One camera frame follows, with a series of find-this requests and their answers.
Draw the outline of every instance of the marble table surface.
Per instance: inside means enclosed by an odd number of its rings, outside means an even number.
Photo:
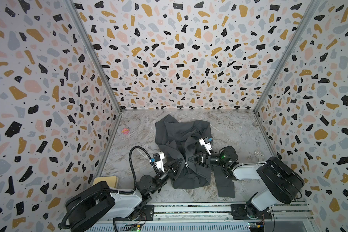
[[[254,156],[257,141],[264,158],[268,159],[271,156],[250,111],[123,111],[102,176],[118,176],[119,188],[131,189],[133,177],[129,166],[129,151],[133,146],[142,146],[150,155],[159,152],[155,143],[155,122],[167,114],[171,114],[179,122],[197,119],[210,122],[214,138],[213,150],[219,151],[222,147],[233,146],[240,163],[258,162]],[[125,128],[130,130],[128,134],[122,133]],[[132,160],[137,182],[143,175],[155,175],[143,151],[135,149]],[[174,189],[169,181],[160,193],[152,195],[151,202],[244,202],[254,193],[266,188],[259,180],[238,180],[234,183],[236,197],[229,198],[218,197],[213,174],[209,186],[190,190]]]

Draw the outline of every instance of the yellow sponge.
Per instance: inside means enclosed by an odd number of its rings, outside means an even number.
[[[106,181],[108,186],[111,188],[116,189],[117,186],[119,185],[119,178],[117,176],[102,176],[102,177],[97,177],[93,181],[93,185],[101,182],[101,181]]]

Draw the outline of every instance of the side wall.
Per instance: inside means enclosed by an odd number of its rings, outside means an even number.
[[[0,232],[59,231],[114,119],[62,1],[0,1]]]
[[[257,114],[321,231],[348,231],[348,1],[322,1]]]
[[[310,0],[75,0],[122,108],[251,109]]]

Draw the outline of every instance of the gray garment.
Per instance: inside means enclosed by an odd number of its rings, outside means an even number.
[[[210,123],[202,120],[179,123],[170,114],[155,124],[156,144],[167,157],[167,161],[183,159],[173,188],[195,189],[207,186],[211,181],[211,169],[189,162],[189,157],[199,152],[206,152],[199,144],[199,139],[212,137]],[[214,176],[220,197],[235,197],[233,182],[227,179],[222,170],[214,169]]]

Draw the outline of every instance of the terrazzo patterned wall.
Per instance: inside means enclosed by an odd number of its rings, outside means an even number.
[[[321,1],[257,114],[320,230],[348,232],[348,1]]]
[[[0,1],[0,232],[59,231],[115,119],[61,1]]]
[[[251,109],[309,0],[74,0],[125,109]]]

